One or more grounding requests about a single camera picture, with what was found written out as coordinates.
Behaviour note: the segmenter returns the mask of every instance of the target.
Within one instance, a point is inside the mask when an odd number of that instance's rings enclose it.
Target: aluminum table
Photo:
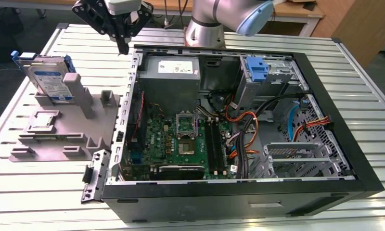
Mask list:
[[[95,94],[125,95],[131,56],[87,25],[60,24],[41,54],[72,56]],[[181,30],[145,28],[133,44],[184,45]],[[328,38],[225,34],[227,47],[308,55],[335,104],[385,187],[385,96],[343,44]],[[312,217],[124,224],[107,204],[80,204],[87,161],[12,163],[9,152],[37,102],[28,78],[0,117],[0,230],[385,230],[385,191]]]

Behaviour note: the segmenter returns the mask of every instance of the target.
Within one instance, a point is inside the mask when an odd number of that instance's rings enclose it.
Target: white sticker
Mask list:
[[[229,171],[231,172],[237,172],[239,171],[239,167],[236,165],[232,165]]]
[[[192,74],[192,61],[168,61],[163,60],[159,63],[159,73]]]
[[[232,106],[233,109],[237,109],[239,105],[235,102],[231,102],[229,104]]]
[[[36,81],[45,91],[45,94],[56,101],[72,99],[69,88],[63,83],[63,74],[56,71],[35,71]]]

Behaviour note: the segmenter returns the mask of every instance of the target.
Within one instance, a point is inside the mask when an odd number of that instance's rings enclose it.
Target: metal bracket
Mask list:
[[[91,164],[85,166],[83,182],[85,183],[81,203],[103,203],[101,195],[107,179],[111,151],[100,150],[92,156]]]

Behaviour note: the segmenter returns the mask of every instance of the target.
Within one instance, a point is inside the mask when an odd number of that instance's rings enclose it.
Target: side panel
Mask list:
[[[348,193],[107,199],[128,222],[251,219],[313,215],[353,197]]]

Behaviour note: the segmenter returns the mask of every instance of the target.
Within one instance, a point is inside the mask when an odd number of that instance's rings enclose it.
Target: red cable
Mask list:
[[[141,92],[141,108],[140,108],[140,111],[139,111],[139,117],[137,117],[136,129],[135,129],[135,133],[133,133],[133,137],[132,137],[132,138],[135,138],[136,133],[137,133],[139,123],[140,123],[140,120],[141,120],[143,107],[144,107],[144,92]]]

